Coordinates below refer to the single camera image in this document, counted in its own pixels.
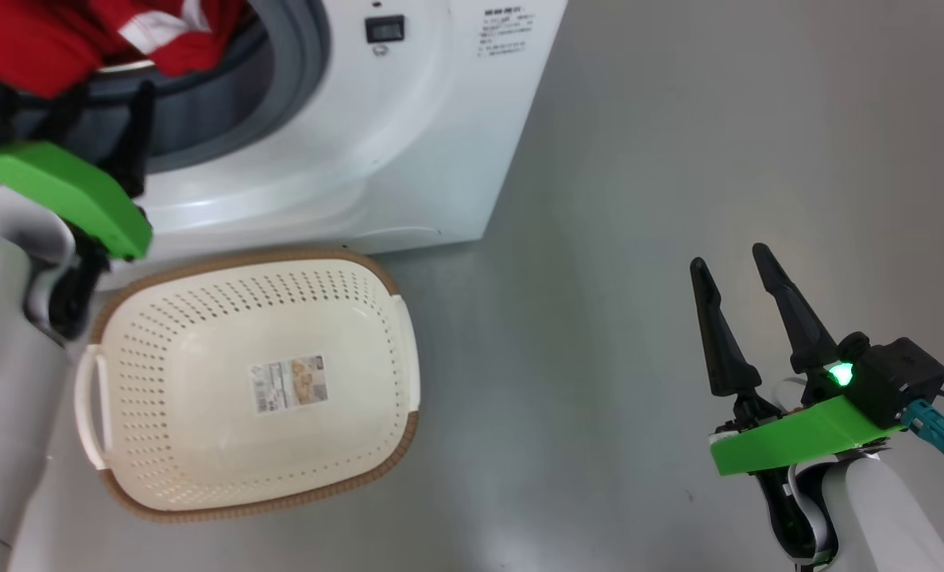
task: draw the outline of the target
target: blue cable connector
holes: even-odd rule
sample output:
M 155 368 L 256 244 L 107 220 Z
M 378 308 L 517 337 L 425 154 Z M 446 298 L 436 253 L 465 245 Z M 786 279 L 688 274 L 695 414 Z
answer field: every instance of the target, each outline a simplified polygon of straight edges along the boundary
M 909 404 L 900 422 L 944 455 L 944 415 L 924 399 Z

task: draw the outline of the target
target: red and white garment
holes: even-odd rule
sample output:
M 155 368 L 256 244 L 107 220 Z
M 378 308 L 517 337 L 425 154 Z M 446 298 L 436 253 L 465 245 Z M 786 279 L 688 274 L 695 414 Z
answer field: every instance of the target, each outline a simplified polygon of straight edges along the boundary
M 214 68 L 243 0 L 0 0 L 0 81 L 43 98 L 131 48 L 164 75 Z

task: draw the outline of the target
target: washing machine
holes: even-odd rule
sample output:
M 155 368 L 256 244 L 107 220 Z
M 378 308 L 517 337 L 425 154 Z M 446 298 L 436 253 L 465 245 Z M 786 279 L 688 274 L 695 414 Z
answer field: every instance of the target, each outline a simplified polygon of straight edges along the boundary
M 102 70 L 68 142 L 88 160 L 111 149 L 142 80 L 159 94 L 137 201 L 155 238 L 102 287 L 275 245 L 384 253 L 481 238 L 564 3 L 251 0 L 216 69 Z

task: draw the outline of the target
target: label sticker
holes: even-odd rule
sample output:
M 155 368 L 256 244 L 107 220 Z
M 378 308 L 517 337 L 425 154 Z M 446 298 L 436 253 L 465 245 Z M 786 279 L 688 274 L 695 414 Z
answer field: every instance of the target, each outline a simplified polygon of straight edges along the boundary
M 525 51 L 534 22 L 535 14 L 522 6 L 487 10 L 482 16 L 482 29 L 479 30 L 479 57 Z
M 323 355 L 251 365 L 250 383 L 257 414 L 289 412 L 327 401 Z

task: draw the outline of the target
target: glowing green led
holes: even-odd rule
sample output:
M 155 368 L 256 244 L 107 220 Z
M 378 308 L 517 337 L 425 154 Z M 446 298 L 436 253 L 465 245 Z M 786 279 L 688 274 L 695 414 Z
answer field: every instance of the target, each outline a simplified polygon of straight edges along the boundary
M 839 365 L 833 365 L 831 369 L 829 369 L 829 373 L 832 373 L 832 378 L 836 380 L 839 387 L 849 386 L 850 381 L 853 381 L 853 363 L 839 363 Z

